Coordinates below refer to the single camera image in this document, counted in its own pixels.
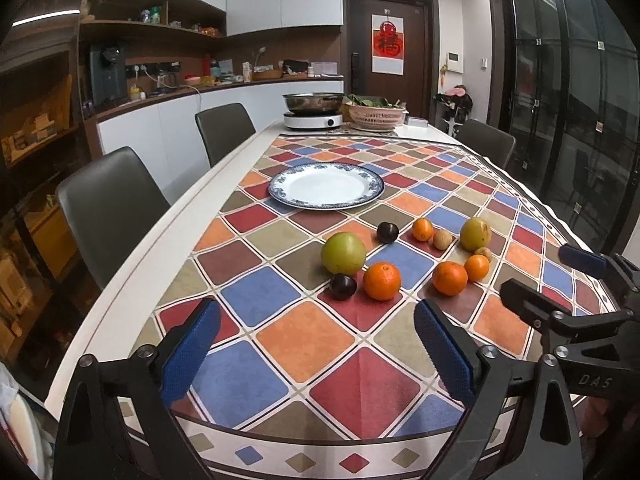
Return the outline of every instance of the dining table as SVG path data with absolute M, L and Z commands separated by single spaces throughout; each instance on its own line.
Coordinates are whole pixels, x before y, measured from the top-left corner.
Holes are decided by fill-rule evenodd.
M 269 193 L 271 179 L 303 164 L 338 162 L 379 175 L 375 200 L 306 210 Z M 431 283 L 435 266 L 463 264 L 460 229 L 479 216 L 492 229 L 488 274 L 453 297 Z M 438 250 L 412 235 L 415 219 L 450 231 Z M 399 237 L 382 244 L 376 227 Z M 372 300 L 361 286 L 337 301 L 321 250 L 354 233 L 366 267 L 394 264 L 400 291 Z M 55 377 L 46 407 L 59 417 L 78 358 L 128 357 L 213 298 L 222 324 L 187 395 L 172 405 L 213 474 L 235 478 L 418 478 L 463 414 L 415 333 L 414 308 L 435 300 L 479 346 L 537 361 L 540 335 L 500 302 L 516 278 L 574 316 L 615 310 L 600 282 L 564 266 L 565 243 L 587 248 L 525 186 L 432 126 L 376 134 L 349 128 L 303 134 L 281 121 L 227 155 L 181 197 L 123 264 L 90 310 Z M 362 272 L 356 275 L 358 285 Z M 572 396 L 576 412 L 586 403 Z M 130 399 L 120 407 L 143 442 Z M 486 451 L 504 441 L 514 399 Z

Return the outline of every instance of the white table top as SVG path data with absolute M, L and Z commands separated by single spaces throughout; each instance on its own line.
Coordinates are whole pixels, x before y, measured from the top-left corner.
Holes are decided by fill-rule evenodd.
M 396 132 L 407 139 L 461 144 L 433 126 L 398 126 Z M 100 361 L 128 357 L 146 320 L 210 220 L 271 143 L 285 133 L 290 131 L 277 121 L 242 143 L 148 232 L 104 289 L 67 349 L 45 401 L 52 415 L 60 418 L 66 388 L 81 355 L 91 353 Z M 533 193 L 529 195 L 539 203 Z

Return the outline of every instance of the door handle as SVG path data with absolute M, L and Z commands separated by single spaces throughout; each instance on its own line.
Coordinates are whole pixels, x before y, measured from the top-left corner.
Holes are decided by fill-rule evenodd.
M 351 93 L 358 94 L 360 87 L 360 54 L 351 53 Z

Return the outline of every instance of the blue and white plate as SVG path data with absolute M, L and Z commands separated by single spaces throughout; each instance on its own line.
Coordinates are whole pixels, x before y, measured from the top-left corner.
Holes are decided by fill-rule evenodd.
M 300 209 L 348 209 L 375 200 L 385 189 L 379 175 L 353 164 L 318 162 L 281 171 L 271 179 L 269 193 Z

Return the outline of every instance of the stainless steel pot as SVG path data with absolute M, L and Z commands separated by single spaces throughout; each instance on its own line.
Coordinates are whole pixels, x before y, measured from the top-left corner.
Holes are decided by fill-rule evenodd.
M 287 108 L 297 116 L 318 116 L 340 113 L 344 94 L 316 92 L 283 95 Z

